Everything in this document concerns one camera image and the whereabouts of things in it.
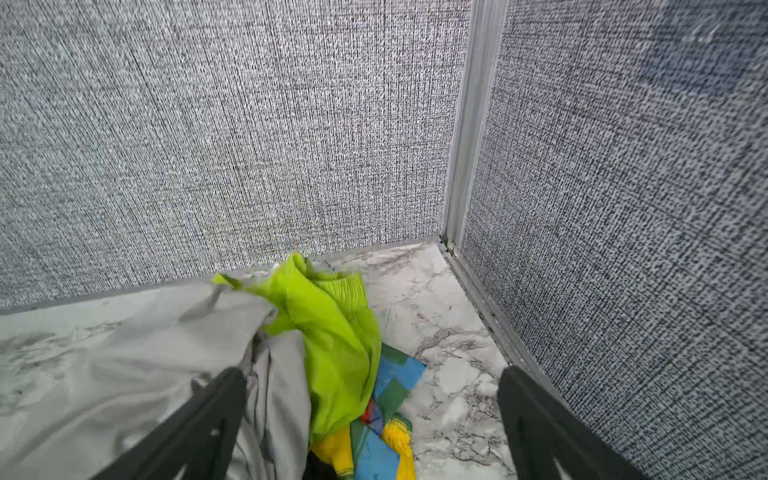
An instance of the marble tabletop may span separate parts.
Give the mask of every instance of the marble tabletop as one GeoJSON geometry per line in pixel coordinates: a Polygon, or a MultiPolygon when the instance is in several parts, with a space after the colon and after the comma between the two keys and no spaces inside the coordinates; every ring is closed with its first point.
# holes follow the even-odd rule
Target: marble tabletop
{"type": "MultiPolygon", "coordinates": [[[[496,404],[506,367],[487,328],[434,242],[319,257],[361,270],[385,343],[427,365],[400,412],[413,424],[416,477],[516,478],[496,404]]],[[[253,270],[248,276],[262,276],[253,270]]],[[[13,411],[36,402],[123,319],[166,289],[69,303],[0,319],[0,449],[13,411]]]]}

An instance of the dark gray panel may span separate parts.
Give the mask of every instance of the dark gray panel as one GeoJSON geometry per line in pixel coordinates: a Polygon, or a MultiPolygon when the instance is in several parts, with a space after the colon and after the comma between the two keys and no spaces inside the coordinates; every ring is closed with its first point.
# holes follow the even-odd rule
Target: dark gray panel
{"type": "Polygon", "coordinates": [[[647,474],[759,478],[768,5],[692,5],[510,3],[462,253],[647,474]]]}
{"type": "Polygon", "coordinates": [[[3,2],[0,306],[441,229],[467,2],[3,2]]]}

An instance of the blue patch on wall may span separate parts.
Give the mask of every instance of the blue patch on wall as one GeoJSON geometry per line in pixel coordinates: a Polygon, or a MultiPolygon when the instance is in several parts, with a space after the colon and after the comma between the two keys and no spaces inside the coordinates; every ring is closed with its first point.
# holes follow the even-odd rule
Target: blue patch on wall
{"type": "Polygon", "coordinates": [[[730,94],[768,34],[768,2],[670,0],[638,80],[656,88],[730,94]]]}

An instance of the pile of clothes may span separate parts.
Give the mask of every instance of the pile of clothes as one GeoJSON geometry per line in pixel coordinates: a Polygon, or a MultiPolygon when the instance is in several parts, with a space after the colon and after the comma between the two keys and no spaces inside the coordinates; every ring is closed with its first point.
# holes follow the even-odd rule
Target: pile of clothes
{"type": "Polygon", "coordinates": [[[425,367],[382,344],[359,273],[294,253],[266,280],[214,285],[163,295],[17,412],[8,478],[95,475],[232,365],[247,402],[228,478],[415,478],[397,409],[425,367]]]}

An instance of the gray garment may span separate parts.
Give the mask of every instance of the gray garment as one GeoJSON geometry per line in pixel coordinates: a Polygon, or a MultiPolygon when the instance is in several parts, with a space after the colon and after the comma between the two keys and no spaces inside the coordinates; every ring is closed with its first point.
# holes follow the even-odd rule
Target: gray garment
{"type": "Polygon", "coordinates": [[[240,366],[248,400],[228,475],[300,478],[310,427],[302,336],[253,341],[275,315],[263,298],[210,284],[164,295],[89,350],[40,402],[15,413],[23,422],[0,471],[6,478],[87,479],[183,405],[194,387],[240,366]]]}

